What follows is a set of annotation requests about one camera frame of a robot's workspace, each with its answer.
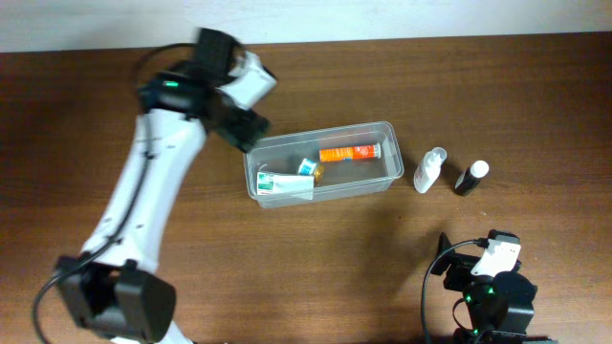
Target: transparent storage box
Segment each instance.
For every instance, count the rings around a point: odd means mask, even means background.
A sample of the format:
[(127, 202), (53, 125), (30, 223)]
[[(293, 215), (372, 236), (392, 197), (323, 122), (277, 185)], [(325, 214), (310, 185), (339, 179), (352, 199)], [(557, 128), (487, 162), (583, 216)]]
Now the transparent storage box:
[[(320, 163), (320, 149), (376, 143), (381, 145), (379, 159), (323, 162), (325, 173), (312, 190), (257, 195), (257, 172), (295, 175), (304, 158)], [(385, 191), (404, 173), (393, 126), (384, 121), (262, 139), (244, 161), (249, 195), (264, 208)]]

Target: black bottle with white cap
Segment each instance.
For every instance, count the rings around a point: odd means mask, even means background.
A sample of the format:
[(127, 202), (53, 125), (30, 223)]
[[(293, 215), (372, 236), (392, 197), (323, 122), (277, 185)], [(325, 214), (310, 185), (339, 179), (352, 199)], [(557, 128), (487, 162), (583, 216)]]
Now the black bottle with white cap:
[(489, 173), (488, 163), (484, 161), (475, 162), (466, 172), (459, 176), (455, 184), (455, 193), (460, 196), (468, 196), (487, 173)]

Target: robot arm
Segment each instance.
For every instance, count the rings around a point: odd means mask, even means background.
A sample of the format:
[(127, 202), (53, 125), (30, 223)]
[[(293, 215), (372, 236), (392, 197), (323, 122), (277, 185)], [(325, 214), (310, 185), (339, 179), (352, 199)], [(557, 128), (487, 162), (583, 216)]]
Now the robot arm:
[(136, 121), (136, 135), (115, 192), (82, 252), (93, 252), (104, 245), (129, 206), (146, 151), (144, 122), (151, 123), (153, 136), (149, 171), (133, 206), (119, 242), (106, 250), (97, 263), (121, 267), (127, 260), (137, 268), (155, 273), (165, 222), (195, 156), (204, 147), (206, 132), (200, 120), (163, 109), (153, 109)]
[(276, 83), (258, 57), (207, 29), (194, 48), (139, 90), (144, 115), (111, 201), (80, 257), (56, 265), (75, 323), (115, 343), (192, 343), (172, 321), (176, 291), (154, 276), (165, 222), (209, 132), (246, 152), (269, 128), (250, 110)]

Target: wooden table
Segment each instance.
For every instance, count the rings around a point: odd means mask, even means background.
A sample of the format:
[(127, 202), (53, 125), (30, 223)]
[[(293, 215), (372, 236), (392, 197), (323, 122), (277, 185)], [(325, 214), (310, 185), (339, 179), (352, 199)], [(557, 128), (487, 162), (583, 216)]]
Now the wooden table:
[[(211, 137), (174, 205), (159, 269), (190, 338), (413, 340), (439, 233), (458, 242), (497, 228), (520, 236), (521, 271), (539, 286), (530, 334), (612, 341), (611, 33), (252, 49), (279, 78), (256, 107), (271, 136), (388, 120), (405, 173), (383, 193), (261, 209), (241, 153)], [(34, 294), (60, 254), (79, 253), (109, 200), (139, 112), (126, 79), (143, 52), (0, 55), (3, 343), (34, 341)], [(183, 56), (165, 54), (149, 72)], [(420, 195), (413, 172), (435, 146), (449, 159)], [(476, 160), (490, 175), (455, 196)], [(459, 297), (430, 279), (434, 334), (452, 334)], [(41, 311), (55, 343), (100, 342), (75, 328), (56, 292)]]

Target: black cable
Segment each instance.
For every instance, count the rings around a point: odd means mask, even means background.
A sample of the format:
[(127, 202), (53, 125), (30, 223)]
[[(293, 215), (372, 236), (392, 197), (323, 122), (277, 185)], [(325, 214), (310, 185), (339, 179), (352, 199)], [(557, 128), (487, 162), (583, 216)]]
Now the black cable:
[(42, 301), (42, 298), (45, 296), (47, 291), (49, 291), (54, 285), (64, 281), (66, 278), (72, 276), (73, 274), (75, 274), (75, 273), (79, 272), (80, 270), (82, 270), (83, 268), (85, 268), (89, 263), (95, 261), (97, 258), (99, 258), (99, 256), (104, 254), (104, 252), (106, 252), (106, 250), (108, 250), (108, 248), (110, 248), (113, 244), (115, 244), (117, 242), (117, 240), (119, 239), (119, 236), (121, 235), (121, 232), (125, 228), (125, 224), (129, 220), (130, 215), (132, 214), (132, 210), (134, 209), (134, 205), (136, 204), (136, 200), (138, 199), (138, 196), (139, 196), (139, 194), (141, 192), (141, 189), (142, 189), (142, 185), (144, 184), (144, 180), (146, 178), (146, 173), (147, 173), (147, 171), (149, 169), (150, 162), (153, 159), (153, 155), (152, 155), (153, 154), (153, 129), (151, 128), (151, 119), (149, 118), (148, 114), (144, 114), (142, 116), (142, 119), (144, 120), (144, 128), (145, 128), (145, 133), (146, 133), (145, 134), (146, 135), (146, 149), (145, 149), (145, 151), (143, 153), (144, 154), (144, 163), (142, 164), (141, 174), (140, 174), (140, 176), (138, 178), (138, 182), (137, 182), (136, 187), (134, 189), (134, 193), (132, 194), (132, 198), (130, 200), (130, 203), (129, 203), (127, 209), (125, 210), (125, 213), (123, 214), (123, 217), (121, 218), (120, 223), (117, 225), (117, 228), (115, 229), (115, 232), (113, 232), (113, 234), (108, 238), (108, 240), (106, 241), (106, 243), (104, 243), (104, 245), (102, 247), (100, 247), (99, 249), (94, 251), (94, 253), (90, 254), (85, 259), (80, 261), (80, 263), (76, 267), (74, 267), (74, 268), (72, 268), (72, 269), (70, 269), (70, 270), (68, 270), (66, 272), (59, 273), (59, 274), (53, 276), (40, 289), (40, 291), (38, 292), (38, 294), (34, 298), (34, 301), (33, 301), (33, 304), (32, 304), (32, 322), (33, 322), (33, 325), (34, 325), (34, 330), (36, 332), (36, 336), (38, 337), (40, 342), (42, 342), (44, 344), (51, 344), (51, 341), (49, 341), (49, 339), (47, 339), (47, 337), (43, 333), (42, 328), (40, 326), (40, 320), (38, 319), (38, 307), (40, 305), (40, 302)]
[(459, 322), (459, 320), (457, 320), (457, 317), (455, 316), (455, 310), (457, 309), (457, 306), (461, 305), (464, 302), (466, 302), (466, 300), (464, 299), (459, 299), (457, 300), (457, 302), (455, 302), (454, 306), (452, 306), (452, 318), (455, 320), (455, 324), (457, 324), (457, 326), (459, 326), (461, 330), (471, 331), (466, 329), (465, 326), (461, 325), (461, 323)]
[(459, 244), (455, 244), (455, 245), (445, 249), (440, 254), (438, 254), (436, 259), (434, 259), (433, 262), (431, 262), (431, 264), (429, 265), (429, 269), (427, 269), (427, 272), (425, 274), (425, 278), (423, 279), (423, 288), (421, 290), (421, 324), (423, 325), (423, 335), (425, 336), (426, 344), (431, 344), (431, 336), (429, 335), (429, 331), (427, 330), (427, 323), (426, 323), (426, 320), (425, 320), (425, 296), (426, 296), (426, 292), (427, 292), (427, 280), (429, 279), (429, 275), (431, 274), (431, 271), (433, 270), (433, 267), (435, 267), (436, 263), (438, 263), (440, 258), (444, 257), (447, 253), (451, 252), (452, 250), (454, 250), (454, 249), (456, 249), (458, 247), (461, 247), (461, 246), (471, 245), (471, 244), (478, 245), (480, 243), (481, 243), (480, 240), (471, 239), (471, 240), (467, 240), (465, 242), (461, 242)]
[(141, 73), (141, 69), (142, 67), (144, 67), (144, 65), (151, 59), (153, 58), (155, 55), (165, 52), (165, 51), (169, 51), (172, 49), (177, 49), (177, 48), (193, 48), (195, 47), (194, 43), (175, 43), (175, 44), (168, 44), (165, 46), (161, 46), (158, 48), (155, 48), (149, 52), (147, 52), (146, 54), (144, 54), (132, 67), (132, 72), (130, 74), (130, 78), (132, 80), (132, 83), (134, 85), (135, 89), (139, 89), (140, 85), (138, 83), (138, 78), (139, 78), (139, 74)]

